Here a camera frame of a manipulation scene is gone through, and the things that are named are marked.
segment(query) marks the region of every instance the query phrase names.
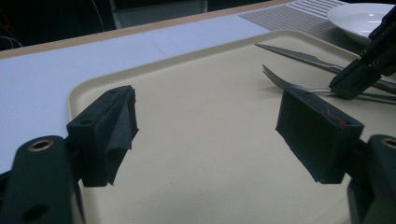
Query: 3d-printed gripper part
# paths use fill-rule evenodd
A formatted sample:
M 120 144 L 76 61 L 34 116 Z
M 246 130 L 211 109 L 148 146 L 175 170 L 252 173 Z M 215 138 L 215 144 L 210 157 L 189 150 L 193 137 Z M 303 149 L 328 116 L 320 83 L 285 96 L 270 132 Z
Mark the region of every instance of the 3d-printed gripper part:
M 316 181 L 338 184 L 348 151 L 360 143 L 363 125 L 315 94 L 289 88 L 276 130 Z
M 83 223 L 62 137 L 22 145 L 8 178 L 0 223 Z
M 67 124 L 67 143 L 80 153 L 85 187 L 113 184 L 137 134 L 135 96 L 131 86 L 105 92 Z

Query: fork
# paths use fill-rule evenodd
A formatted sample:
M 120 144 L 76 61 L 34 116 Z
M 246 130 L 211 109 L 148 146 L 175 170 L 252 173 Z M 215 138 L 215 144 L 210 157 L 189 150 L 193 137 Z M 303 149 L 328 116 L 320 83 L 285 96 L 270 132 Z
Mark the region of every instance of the fork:
M 294 89 L 299 89 L 302 91 L 310 91 L 310 92 L 315 92 L 315 93 L 326 93 L 329 95 L 336 95 L 335 92 L 332 92 L 332 89 L 308 89 L 303 86 L 299 86 L 296 84 L 289 83 L 288 81 L 282 79 L 281 77 L 277 76 L 274 72 L 272 72 L 267 66 L 264 64 L 262 65 L 262 71 L 264 72 L 265 75 L 270 78 L 272 82 L 274 82 L 278 87 L 280 87 L 282 90 L 286 88 L 294 88 Z M 356 97 L 356 99 L 359 100 L 365 100 L 365 101 L 373 101 L 373 102 L 379 102 L 383 104 L 389 104 L 389 105 L 396 105 L 396 97 L 394 96 L 387 96 L 387 95 L 380 95 L 380 94 L 372 94 L 372 93 L 362 93 L 359 96 Z

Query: tray rim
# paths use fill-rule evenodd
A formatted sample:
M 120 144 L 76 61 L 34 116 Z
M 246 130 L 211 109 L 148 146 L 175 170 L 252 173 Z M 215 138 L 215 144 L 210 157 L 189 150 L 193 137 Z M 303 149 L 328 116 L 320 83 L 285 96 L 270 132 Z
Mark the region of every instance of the tray rim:
M 188 53 L 180 54 L 177 56 L 161 59 L 158 61 L 153 61 L 150 63 L 144 63 L 144 64 L 130 67 L 127 69 L 121 69 L 119 71 L 104 74 L 99 77 L 89 78 L 89 79 L 77 84 L 77 86 L 75 86 L 73 89 L 70 90 L 69 93 L 67 93 L 66 104 L 67 104 L 68 118 L 69 118 L 69 120 L 72 120 L 76 116 L 71 108 L 71 104 L 74 101 L 74 99 L 78 98 L 78 96 L 81 93 L 83 93 L 87 89 L 87 87 L 89 87 L 95 83 L 102 83 L 101 80 L 106 79 L 109 76 L 113 76 L 114 79 L 122 79 L 122 77 L 124 77 L 124 76 L 138 77 L 138 76 L 144 75 L 144 74 L 141 74 L 142 72 L 148 73 L 148 72 L 158 71 L 158 70 L 168 67 L 168 66 L 175 66 L 178 64 L 187 63 L 187 62 L 190 62 L 190 61 L 193 61 L 196 59 L 219 54 L 219 53 L 226 52 L 229 50 L 243 48 L 243 47 L 246 47 L 253 43 L 264 41 L 265 39 L 277 38 L 278 36 L 283 36 L 283 35 L 293 35 L 293 36 L 297 36 L 300 38 L 311 39 L 311 43 L 314 43 L 314 45 L 325 45 L 325 46 L 328 46 L 329 48 L 332 48 L 334 50 L 338 50 L 340 53 L 341 52 L 345 53 L 345 55 L 348 55 L 350 57 L 359 58 L 359 55 L 357 55 L 353 52 L 350 52 L 346 49 L 342 49 L 338 46 L 335 46 L 335 45 L 328 43 L 324 40 L 318 39 L 318 38 L 316 38 L 312 35 L 309 35 L 307 33 L 300 32 L 300 31 L 294 31 L 294 30 L 277 30 L 277 31 L 266 33 L 266 34 L 255 35 L 252 37 L 232 41 L 232 42 L 225 43 L 222 45 L 209 47 L 206 49 L 198 49 L 198 50 L 195 50 L 192 52 L 188 52 Z M 134 70 L 136 70 L 136 74 L 134 74 L 134 75 L 125 74 L 125 73 L 128 73 L 129 71 L 134 71 Z

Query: beige tray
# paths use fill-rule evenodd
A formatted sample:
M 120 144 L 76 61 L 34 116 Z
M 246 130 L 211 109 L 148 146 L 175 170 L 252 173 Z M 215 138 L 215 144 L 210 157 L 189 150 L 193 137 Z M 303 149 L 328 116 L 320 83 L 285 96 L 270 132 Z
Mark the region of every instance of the beige tray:
M 136 89 L 140 131 L 115 186 L 83 189 L 90 223 L 348 223 L 348 178 L 315 183 L 292 154 L 275 131 L 281 90 L 262 63 L 307 87 L 327 87 L 333 74 L 258 42 L 343 66 L 356 57 L 279 31 L 95 78 L 69 94 L 72 119 L 109 89 Z M 366 125 L 363 140 L 394 134 L 396 106 L 324 99 Z

